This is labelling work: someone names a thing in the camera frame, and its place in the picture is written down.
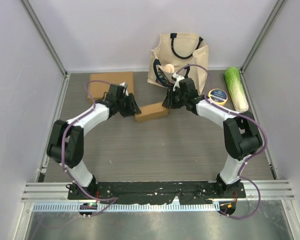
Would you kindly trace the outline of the small cardboard box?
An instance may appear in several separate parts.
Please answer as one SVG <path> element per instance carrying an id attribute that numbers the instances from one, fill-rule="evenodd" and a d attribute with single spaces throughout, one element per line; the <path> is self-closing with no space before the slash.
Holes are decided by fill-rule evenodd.
<path id="1" fill-rule="evenodd" d="M 141 113 L 134 115 L 137 123 L 147 122 L 150 120 L 162 118 L 168 115 L 169 110 L 163 106 L 162 102 L 142 106 L 139 108 Z"/>

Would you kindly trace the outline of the large cardboard box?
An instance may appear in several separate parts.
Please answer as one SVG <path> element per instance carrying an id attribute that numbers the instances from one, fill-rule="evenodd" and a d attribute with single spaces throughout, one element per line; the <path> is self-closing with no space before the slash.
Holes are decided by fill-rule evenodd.
<path id="1" fill-rule="evenodd" d="M 89 83 L 84 85 L 85 91 L 89 92 L 96 102 L 104 96 L 105 92 L 108 92 L 110 87 L 108 83 L 116 85 L 126 83 L 124 95 L 134 93 L 134 73 L 132 71 L 92 73 Z"/>

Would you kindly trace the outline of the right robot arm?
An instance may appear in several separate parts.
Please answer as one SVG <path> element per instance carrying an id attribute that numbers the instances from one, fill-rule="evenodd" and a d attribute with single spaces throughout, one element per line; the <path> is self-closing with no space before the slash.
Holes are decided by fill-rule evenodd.
<path id="1" fill-rule="evenodd" d="M 216 104 L 205 95 L 199 95 L 191 78 L 172 76 L 173 87 L 167 90 L 162 106 L 168 109 L 185 107 L 196 116 L 204 117 L 223 129 L 227 158 L 216 177 L 216 193 L 228 197 L 238 187 L 241 173 L 248 159 L 263 145 L 259 125 L 251 112 L 239 113 Z"/>

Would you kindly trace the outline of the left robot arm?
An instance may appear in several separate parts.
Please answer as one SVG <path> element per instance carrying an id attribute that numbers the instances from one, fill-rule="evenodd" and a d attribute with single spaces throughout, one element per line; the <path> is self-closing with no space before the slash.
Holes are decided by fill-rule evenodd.
<path id="1" fill-rule="evenodd" d="M 83 161 L 85 136 L 117 113 L 122 117 L 141 113 L 126 82 L 110 83 L 101 99 L 92 99 L 89 109 L 69 120 L 56 120 L 52 126 L 46 154 L 61 166 L 87 200 L 99 199 L 96 178 Z"/>

